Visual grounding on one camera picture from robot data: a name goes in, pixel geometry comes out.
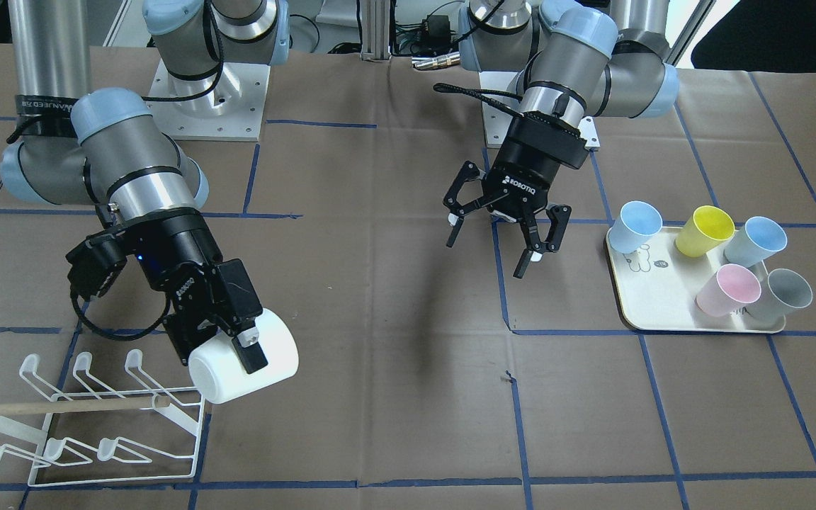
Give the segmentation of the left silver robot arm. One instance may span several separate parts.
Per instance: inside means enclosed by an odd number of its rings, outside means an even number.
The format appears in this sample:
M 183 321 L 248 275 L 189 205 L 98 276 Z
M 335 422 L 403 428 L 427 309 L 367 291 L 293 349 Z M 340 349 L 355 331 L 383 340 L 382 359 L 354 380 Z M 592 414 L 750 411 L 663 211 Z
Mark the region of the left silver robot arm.
M 464 94 L 511 120 L 489 171 L 467 161 L 445 193 L 455 242 L 464 219 L 485 208 L 517 222 L 526 243 L 514 275 L 560 248 L 571 209 L 551 203 L 548 191 L 561 166 L 587 158 L 579 128 L 587 117 L 655 118 L 673 106 L 678 72 L 666 61 L 667 5 L 659 1 L 544 1 L 528 61 L 518 71 L 508 106 L 495 90 L 437 83 L 434 90 Z

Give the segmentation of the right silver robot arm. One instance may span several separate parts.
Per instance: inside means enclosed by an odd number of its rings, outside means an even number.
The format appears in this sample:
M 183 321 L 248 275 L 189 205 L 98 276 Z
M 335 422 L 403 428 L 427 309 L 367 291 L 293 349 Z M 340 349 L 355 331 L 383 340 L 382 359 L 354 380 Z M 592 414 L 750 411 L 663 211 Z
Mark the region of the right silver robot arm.
M 224 259 L 200 207 L 208 181 L 157 126 L 148 101 L 125 88 L 93 90 L 81 1 L 11 1 L 18 72 L 17 126 L 0 164 L 14 197 L 93 205 L 103 229 L 67 255 L 70 301 L 82 324 L 112 340 L 81 309 L 107 293 L 134 257 L 165 305 L 164 327 L 181 359 L 220 340 L 246 374 L 270 366 L 258 330 L 265 314 L 239 259 Z

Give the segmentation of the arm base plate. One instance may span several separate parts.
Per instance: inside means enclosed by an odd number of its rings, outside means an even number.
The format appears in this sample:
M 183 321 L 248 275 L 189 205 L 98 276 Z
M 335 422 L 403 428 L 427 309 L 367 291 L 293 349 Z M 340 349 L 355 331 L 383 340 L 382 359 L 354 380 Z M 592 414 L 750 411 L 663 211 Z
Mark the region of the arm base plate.
M 482 118 L 484 122 L 484 138 L 486 146 L 490 149 L 499 149 L 502 147 L 502 142 L 505 140 L 507 130 L 511 124 L 511 116 L 508 113 L 502 112 L 488 103 L 482 104 Z M 585 142 L 585 148 L 596 151 L 600 148 L 598 130 L 594 123 L 594 119 L 590 116 L 583 117 L 579 125 L 580 139 Z
M 145 103 L 159 129 L 176 141 L 258 142 L 269 78 L 268 65 L 230 62 L 207 96 Z

